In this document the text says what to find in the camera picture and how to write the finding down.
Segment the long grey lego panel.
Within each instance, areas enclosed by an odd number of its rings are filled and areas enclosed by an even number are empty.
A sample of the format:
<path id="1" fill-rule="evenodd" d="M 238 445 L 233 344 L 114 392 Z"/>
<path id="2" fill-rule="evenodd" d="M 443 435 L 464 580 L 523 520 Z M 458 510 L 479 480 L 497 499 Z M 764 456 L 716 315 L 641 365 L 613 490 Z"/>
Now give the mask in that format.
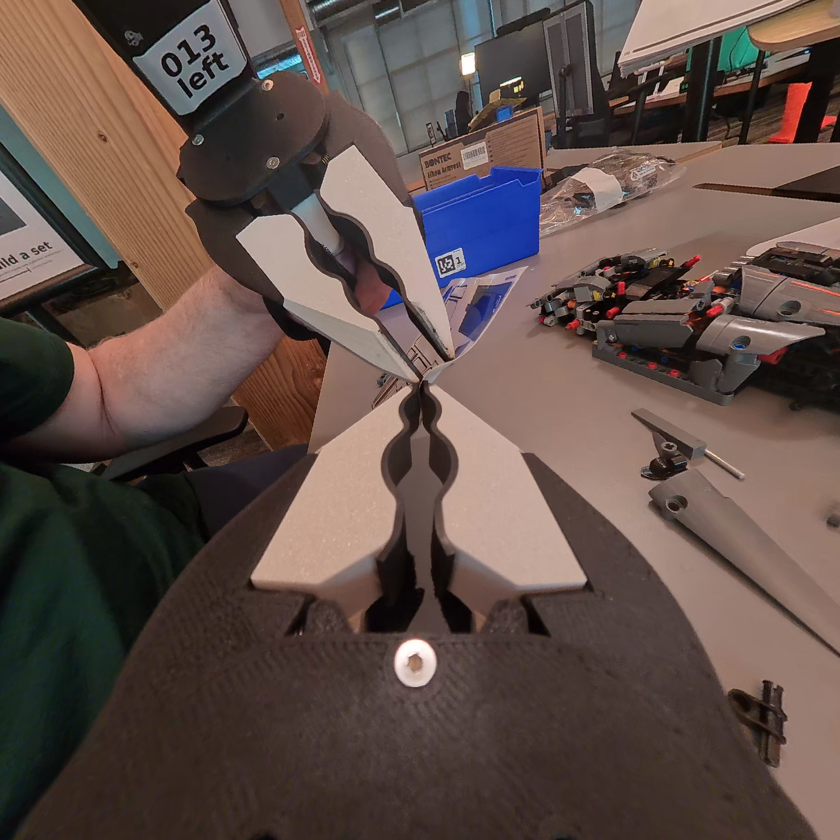
<path id="1" fill-rule="evenodd" d="M 672 476 L 648 495 L 665 519 L 692 531 L 838 655 L 839 605 L 701 472 Z"/>

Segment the grey mesh office chair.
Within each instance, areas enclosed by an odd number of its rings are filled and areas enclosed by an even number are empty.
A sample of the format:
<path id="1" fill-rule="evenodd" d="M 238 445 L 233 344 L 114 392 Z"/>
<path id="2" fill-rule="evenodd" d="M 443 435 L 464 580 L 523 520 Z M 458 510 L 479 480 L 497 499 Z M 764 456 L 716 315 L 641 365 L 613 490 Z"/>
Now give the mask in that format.
<path id="1" fill-rule="evenodd" d="M 549 60 L 554 149 L 605 147 L 612 120 L 596 63 L 592 3 L 573 2 L 542 24 Z"/>

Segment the blue plastic bin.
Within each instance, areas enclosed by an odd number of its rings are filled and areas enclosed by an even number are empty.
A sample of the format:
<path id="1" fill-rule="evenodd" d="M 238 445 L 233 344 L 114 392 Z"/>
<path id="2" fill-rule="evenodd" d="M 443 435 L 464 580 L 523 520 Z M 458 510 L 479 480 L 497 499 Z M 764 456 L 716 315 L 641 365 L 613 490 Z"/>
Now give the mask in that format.
<path id="1" fill-rule="evenodd" d="M 440 288 L 538 254 L 542 174 L 495 166 L 415 199 Z"/>

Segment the white tilted board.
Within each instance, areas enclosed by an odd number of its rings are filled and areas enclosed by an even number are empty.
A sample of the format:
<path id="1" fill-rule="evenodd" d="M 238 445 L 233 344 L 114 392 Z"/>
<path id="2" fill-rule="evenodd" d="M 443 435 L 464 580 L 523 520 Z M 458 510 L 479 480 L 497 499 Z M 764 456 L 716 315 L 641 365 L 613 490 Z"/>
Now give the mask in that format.
<path id="1" fill-rule="evenodd" d="M 643 1 L 618 60 L 623 77 L 800 1 Z"/>

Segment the lego instruction sheet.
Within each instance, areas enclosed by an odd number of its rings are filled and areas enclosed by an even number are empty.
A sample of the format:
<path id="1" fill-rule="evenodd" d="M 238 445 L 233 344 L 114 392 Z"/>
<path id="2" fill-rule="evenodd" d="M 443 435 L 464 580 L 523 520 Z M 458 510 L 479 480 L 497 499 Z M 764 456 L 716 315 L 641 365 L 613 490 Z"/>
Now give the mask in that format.
<path id="1" fill-rule="evenodd" d="M 450 282 L 443 293 L 448 315 L 455 357 L 467 353 L 487 330 L 498 310 L 516 286 L 528 265 L 493 274 Z M 437 374 L 430 371 L 449 362 L 441 360 L 430 342 L 420 333 L 406 352 L 408 360 L 426 381 L 433 382 Z"/>

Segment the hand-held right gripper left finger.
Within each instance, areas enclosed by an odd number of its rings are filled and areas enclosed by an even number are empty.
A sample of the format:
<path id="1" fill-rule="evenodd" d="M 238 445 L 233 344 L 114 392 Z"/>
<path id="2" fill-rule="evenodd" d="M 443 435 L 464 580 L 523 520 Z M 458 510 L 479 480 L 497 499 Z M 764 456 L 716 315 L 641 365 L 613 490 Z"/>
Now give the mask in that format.
<path id="1" fill-rule="evenodd" d="M 253 570 L 261 591 L 337 603 L 376 633 L 403 633 L 424 598 L 398 487 L 421 420 L 406 387 L 324 445 Z"/>

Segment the orange object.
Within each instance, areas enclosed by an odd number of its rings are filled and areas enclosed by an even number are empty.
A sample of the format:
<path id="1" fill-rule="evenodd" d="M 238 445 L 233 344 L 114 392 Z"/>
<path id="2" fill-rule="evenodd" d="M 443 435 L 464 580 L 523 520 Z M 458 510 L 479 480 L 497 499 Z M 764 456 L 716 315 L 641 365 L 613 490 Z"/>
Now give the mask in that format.
<path id="1" fill-rule="evenodd" d="M 768 144 L 792 144 L 795 141 L 802 111 L 811 88 L 810 81 L 792 83 L 787 87 L 780 130 L 767 139 Z"/>

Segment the person's left hand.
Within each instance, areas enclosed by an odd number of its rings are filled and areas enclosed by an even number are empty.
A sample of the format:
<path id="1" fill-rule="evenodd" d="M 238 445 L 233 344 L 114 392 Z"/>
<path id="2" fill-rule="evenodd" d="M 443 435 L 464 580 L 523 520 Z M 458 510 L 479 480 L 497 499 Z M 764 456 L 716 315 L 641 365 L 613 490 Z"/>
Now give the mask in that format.
<path id="1" fill-rule="evenodd" d="M 222 338 L 232 340 L 233 348 L 243 359 L 260 364 L 269 358 L 286 337 L 282 327 L 269 313 L 263 297 L 243 287 L 227 272 L 215 266 L 207 275 L 213 290 L 213 313 Z"/>

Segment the brown cardboard box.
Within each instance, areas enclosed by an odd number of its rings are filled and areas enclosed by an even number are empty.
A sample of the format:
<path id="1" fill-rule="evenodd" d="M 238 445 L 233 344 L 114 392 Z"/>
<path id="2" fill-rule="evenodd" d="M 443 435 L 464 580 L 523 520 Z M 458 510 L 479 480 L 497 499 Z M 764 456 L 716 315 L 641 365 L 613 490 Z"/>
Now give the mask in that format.
<path id="1" fill-rule="evenodd" d="M 531 108 L 419 155 L 428 191 L 469 175 L 486 176 L 493 167 L 543 169 L 543 113 Z"/>

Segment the framed poster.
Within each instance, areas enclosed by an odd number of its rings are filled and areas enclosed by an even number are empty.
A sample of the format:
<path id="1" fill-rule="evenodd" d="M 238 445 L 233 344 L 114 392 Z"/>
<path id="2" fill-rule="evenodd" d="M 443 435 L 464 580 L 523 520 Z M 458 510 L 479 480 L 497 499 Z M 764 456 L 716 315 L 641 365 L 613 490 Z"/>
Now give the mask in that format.
<path id="1" fill-rule="evenodd" d="M 1 314 L 12 317 L 116 270 L 1 146 Z"/>

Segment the grey lego piece with axle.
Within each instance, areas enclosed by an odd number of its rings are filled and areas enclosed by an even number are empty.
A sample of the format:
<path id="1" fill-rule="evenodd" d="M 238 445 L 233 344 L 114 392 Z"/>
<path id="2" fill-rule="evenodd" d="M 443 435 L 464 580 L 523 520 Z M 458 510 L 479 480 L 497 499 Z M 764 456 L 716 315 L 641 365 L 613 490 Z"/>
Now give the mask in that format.
<path id="1" fill-rule="evenodd" d="M 656 458 L 640 472 L 648 480 L 666 480 L 686 471 L 703 458 L 724 469 L 737 480 L 745 480 L 743 472 L 713 454 L 707 443 L 696 435 L 646 409 L 634 410 L 632 416 L 652 433 L 657 450 Z"/>

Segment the person's leg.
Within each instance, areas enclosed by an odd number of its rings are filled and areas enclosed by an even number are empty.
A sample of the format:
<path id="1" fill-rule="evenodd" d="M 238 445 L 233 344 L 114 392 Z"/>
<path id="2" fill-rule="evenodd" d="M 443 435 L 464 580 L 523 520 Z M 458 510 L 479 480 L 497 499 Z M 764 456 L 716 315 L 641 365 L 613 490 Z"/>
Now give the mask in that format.
<path id="1" fill-rule="evenodd" d="M 305 444 L 190 471 L 206 539 L 212 538 L 263 491 L 308 454 Z"/>

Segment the white monitor stand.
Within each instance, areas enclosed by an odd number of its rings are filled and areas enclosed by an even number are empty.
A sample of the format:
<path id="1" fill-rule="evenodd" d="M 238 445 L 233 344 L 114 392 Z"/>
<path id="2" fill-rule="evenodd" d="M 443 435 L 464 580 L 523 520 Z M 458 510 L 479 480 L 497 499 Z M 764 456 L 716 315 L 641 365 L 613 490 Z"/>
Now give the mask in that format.
<path id="1" fill-rule="evenodd" d="M 748 257 L 757 257 L 771 247 L 791 242 L 811 246 L 813 249 L 839 250 L 839 217 L 788 234 L 771 237 L 753 245 L 745 253 Z"/>

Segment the red white sign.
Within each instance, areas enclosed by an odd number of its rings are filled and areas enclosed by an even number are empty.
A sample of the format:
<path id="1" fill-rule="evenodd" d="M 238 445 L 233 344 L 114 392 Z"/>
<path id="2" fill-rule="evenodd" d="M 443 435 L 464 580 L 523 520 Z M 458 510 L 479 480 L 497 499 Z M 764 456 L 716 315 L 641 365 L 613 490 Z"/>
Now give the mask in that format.
<path id="1" fill-rule="evenodd" d="M 322 94 L 329 94 L 329 84 L 322 70 L 317 50 L 312 42 L 311 34 L 304 23 L 293 29 L 293 37 L 301 63 L 310 81 L 316 85 Z"/>

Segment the black lego connector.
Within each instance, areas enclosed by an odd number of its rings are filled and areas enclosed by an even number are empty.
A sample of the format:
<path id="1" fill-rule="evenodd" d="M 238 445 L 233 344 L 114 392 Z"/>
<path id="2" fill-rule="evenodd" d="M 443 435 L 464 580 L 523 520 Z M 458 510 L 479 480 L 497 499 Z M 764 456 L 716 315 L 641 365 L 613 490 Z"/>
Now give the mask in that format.
<path id="1" fill-rule="evenodd" d="M 767 679 L 759 696 L 737 688 L 728 692 L 736 718 L 751 731 L 760 759 L 772 769 L 780 767 L 782 747 L 786 744 L 784 728 L 788 717 L 783 698 L 784 688 Z"/>

